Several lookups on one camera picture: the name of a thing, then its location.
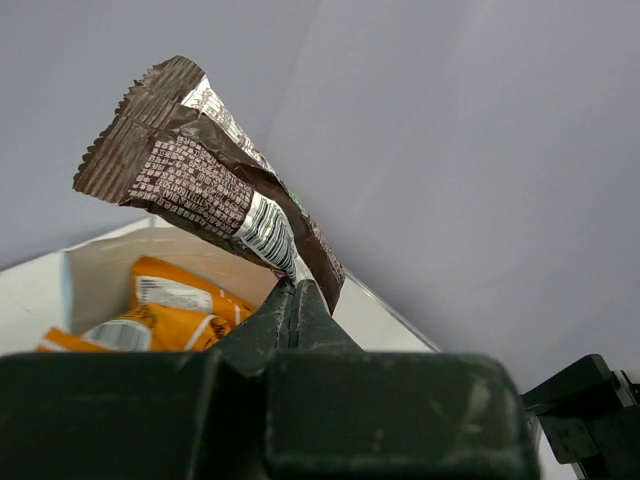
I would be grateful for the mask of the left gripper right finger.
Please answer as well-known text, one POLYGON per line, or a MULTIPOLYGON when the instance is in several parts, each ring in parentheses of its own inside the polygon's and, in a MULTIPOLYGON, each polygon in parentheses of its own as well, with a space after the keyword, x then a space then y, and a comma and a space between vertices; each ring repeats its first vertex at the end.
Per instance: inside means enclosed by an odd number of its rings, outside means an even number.
POLYGON ((504 367, 477 354, 366 352, 312 281, 265 371, 274 479, 536 479, 536 447, 504 367))

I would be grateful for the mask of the brown chocolate bar wrapper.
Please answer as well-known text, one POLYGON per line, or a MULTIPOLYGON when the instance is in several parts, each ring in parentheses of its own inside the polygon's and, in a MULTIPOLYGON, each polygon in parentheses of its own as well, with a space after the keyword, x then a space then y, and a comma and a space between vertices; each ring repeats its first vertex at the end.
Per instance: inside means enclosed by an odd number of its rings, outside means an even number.
POLYGON ((345 273, 317 224, 235 121, 193 60, 149 68, 90 144, 74 190, 143 209, 293 284, 328 311, 345 273))

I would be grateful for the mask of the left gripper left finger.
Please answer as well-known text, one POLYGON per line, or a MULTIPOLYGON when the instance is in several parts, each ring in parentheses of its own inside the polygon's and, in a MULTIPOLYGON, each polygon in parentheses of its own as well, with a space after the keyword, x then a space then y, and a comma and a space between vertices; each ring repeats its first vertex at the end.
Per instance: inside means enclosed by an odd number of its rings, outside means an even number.
POLYGON ((4 356, 2 477, 265 478, 262 374, 293 293, 203 352, 4 356))

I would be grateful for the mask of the orange chips bag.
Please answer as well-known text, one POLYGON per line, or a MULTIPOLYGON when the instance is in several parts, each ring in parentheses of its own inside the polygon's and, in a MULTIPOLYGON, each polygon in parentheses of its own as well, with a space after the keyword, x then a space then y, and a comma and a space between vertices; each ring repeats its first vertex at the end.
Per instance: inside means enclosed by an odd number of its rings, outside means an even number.
POLYGON ((203 351, 255 312, 216 284, 164 260, 142 256, 131 267, 133 295, 125 313, 80 334, 58 328, 38 352, 203 351))

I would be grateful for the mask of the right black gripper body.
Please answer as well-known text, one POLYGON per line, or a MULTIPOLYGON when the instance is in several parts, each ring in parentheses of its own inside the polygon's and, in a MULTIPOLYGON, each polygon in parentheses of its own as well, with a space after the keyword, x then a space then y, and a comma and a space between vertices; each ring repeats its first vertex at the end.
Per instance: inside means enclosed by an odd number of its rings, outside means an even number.
POLYGON ((639 477, 639 371, 587 355, 522 396, 561 465, 579 479, 639 477))

